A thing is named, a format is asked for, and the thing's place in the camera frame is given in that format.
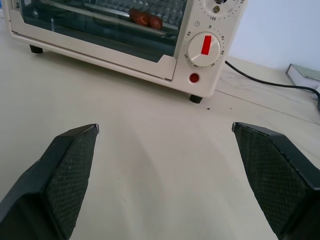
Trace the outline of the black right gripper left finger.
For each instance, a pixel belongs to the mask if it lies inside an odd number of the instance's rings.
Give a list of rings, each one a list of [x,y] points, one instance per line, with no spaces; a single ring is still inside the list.
[[[0,202],[2,240],[68,240],[88,188],[98,124],[56,136]]]

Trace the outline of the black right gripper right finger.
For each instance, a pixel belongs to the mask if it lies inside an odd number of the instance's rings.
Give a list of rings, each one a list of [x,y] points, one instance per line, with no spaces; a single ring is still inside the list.
[[[283,134],[234,122],[247,180],[279,240],[320,238],[320,170]]]

